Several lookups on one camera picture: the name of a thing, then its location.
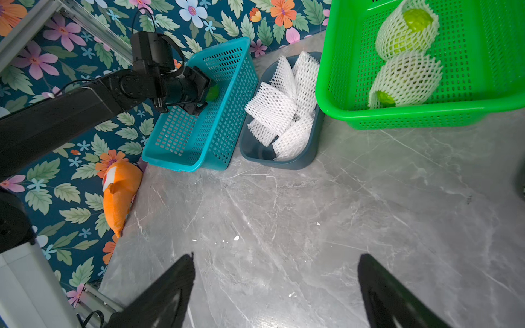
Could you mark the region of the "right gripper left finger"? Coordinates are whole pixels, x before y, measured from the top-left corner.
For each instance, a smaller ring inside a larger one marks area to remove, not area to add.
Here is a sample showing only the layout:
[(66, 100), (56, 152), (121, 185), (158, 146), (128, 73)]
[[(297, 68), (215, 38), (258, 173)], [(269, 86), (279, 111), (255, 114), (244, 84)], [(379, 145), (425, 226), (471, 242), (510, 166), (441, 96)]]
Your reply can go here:
[(194, 255), (186, 254), (134, 302), (113, 315), (108, 327), (182, 327), (196, 278)]

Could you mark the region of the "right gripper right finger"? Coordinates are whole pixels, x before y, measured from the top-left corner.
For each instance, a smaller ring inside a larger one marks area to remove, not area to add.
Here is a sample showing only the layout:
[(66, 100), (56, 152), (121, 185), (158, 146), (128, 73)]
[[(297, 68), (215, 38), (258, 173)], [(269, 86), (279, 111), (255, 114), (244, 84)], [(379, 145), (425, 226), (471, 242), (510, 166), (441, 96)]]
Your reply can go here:
[(372, 255), (362, 254), (358, 280), (371, 327), (448, 327)]

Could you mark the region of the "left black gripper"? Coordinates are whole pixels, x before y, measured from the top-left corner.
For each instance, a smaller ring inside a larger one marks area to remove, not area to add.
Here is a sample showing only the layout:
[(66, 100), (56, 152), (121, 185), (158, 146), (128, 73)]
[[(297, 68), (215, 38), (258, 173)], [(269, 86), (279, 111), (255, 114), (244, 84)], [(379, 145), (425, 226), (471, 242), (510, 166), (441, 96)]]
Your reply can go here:
[(169, 107), (179, 107), (190, 116), (199, 116), (208, 105), (212, 88), (213, 79), (198, 67), (186, 66), (180, 75), (160, 75), (159, 97), (153, 99), (153, 105), (161, 113), (168, 113)]

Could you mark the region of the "green custard apple back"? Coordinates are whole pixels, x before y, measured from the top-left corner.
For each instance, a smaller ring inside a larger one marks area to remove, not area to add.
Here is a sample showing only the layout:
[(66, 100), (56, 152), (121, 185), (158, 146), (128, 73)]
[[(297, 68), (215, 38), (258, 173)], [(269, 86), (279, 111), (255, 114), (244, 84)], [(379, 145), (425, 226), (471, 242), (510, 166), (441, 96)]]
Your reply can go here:
[(220, 85), (215, 84), (214, 86), (211, 86), (209, 88), (205, 101), (208, 103), (216, 101), (219, 98), (219, 95), (220, 95)]

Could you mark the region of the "green custard apple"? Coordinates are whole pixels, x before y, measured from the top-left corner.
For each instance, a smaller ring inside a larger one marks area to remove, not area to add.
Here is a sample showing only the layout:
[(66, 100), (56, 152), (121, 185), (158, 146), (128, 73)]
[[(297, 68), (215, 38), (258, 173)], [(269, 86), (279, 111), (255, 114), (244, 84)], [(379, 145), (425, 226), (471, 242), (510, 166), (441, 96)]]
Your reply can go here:
[(390, 50), (395, 54), (403, 53), (405, 51), (423, 51), (423, 41), (418, 38), (406, 42), (407, 35), (423, 32), (427, 27), (433, 23), (431, 15), (423, 9), (411, 9), (403, 13), (403, 19), (406, 22), (409, 31), (403, 31), (398, 28), (392, 33), (394, 40), (390, 44)]
[(211, 86), (209, 88), (205, 101), (208, 103), (216, 101), (219, 98), (219, 95), (220, 95), (220, 85), (215, 84), (214, 86)]
[(376, 95), (377, 95), (377, 100), (379, 101), (382, 107), (395, 107), (396, 106), (396, 102), (394, 98), (392, 98), (389, 94), (383, 91), (377, 91)]

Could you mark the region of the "white foam net sleeve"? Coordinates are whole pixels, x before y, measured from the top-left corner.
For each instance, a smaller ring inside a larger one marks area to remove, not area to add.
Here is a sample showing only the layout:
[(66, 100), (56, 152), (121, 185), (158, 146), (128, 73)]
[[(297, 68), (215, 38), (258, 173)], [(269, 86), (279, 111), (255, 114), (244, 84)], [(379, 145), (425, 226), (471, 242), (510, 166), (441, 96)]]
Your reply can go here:
[(390, 16), (383, 22), (377, 34), (375, 49), (382, 60), (388, 61), (402, 54), (399, 53), (395, 55), (390, 50), (390, 44), (394, 40), (392, 33), (398, 28), (401, 28), (403, 31), (409, 31), (406, 22), (403, 19), (403, 13), (411, 9), (423, 9), (427, 11), (433, 18), (433, 23), (423, 32), (407, 35), (406, 42), (420, 38), (423, 41), (423, 45), (425, 47), (423, 51), (416, 51), (419, 53), (426, 53), (430, 49), (431, 45), (435, 42), (440, 28), (439, 16), (425, 1), (402, 1), (399, 6), (390, 14)]

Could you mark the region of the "white foam net back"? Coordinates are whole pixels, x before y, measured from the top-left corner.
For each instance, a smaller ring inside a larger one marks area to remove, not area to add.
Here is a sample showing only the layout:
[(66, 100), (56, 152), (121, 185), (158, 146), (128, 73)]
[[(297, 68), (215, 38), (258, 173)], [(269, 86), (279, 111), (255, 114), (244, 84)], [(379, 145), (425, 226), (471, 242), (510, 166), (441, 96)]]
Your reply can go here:
[(273, 134), (282, 136), (291, 126), (298, 106), (295, 101), (268, 83), (262, 82), (245, 111), (268, 128)]

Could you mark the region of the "green custard apple front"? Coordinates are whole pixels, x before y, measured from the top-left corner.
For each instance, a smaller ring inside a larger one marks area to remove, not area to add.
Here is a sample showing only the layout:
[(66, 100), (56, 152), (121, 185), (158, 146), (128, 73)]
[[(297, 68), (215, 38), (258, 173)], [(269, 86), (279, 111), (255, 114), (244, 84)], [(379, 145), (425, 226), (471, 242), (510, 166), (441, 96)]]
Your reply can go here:
[(409, 31), (403, 31), (398, 28), (392, 33), (394, 40), (390, 44), (390, 50), (395, 54), (403, 53), (405, 51), (423, 51), (423, 41), (418, 38), (406, 42), (407, 35), (423, 32), (427, 27), (433, 23), (431, 15), (423, 9), (411, 9), (403, 13), (403, 19), (406, 22)]

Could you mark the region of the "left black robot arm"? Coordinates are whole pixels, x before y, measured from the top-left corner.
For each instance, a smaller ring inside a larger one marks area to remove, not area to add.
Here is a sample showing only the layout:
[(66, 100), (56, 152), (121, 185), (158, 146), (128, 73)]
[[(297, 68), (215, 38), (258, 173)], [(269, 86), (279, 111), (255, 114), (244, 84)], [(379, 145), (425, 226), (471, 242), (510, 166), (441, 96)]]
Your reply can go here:
[[(1, 177), (150, 99), (160, 112), (201, 112), (215, 82), (197, 68), (166, 74), (123, 70), (89, 81), (1, 119)], [(184, 255), (102, 327), (181, 327), (196, 272)], [(84, 327), (45, 258), (22, 202), (1, 192), (1, 318), (8, 327)]]

